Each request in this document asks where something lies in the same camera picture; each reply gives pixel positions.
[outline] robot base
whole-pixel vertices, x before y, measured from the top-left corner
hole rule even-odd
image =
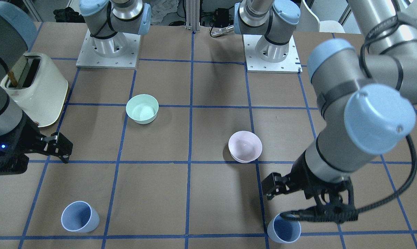
[[[107,58],[94,51],[90,31],[87,30],[81,52],[76,61],[76,67],[136,69],[141,35],[129,33],[124,33],[124,35],[128,43],[125,53],[117,57]]]
[[[270,63],[259,58],[254,48],[256,47],[256,44],[261,36],[262,35],[243,35],[244,52],[248,72],[280,74],[297,74],[298,72],[302,72],[293,36],[290,38],[290,50],[287,57],[279,63]]]

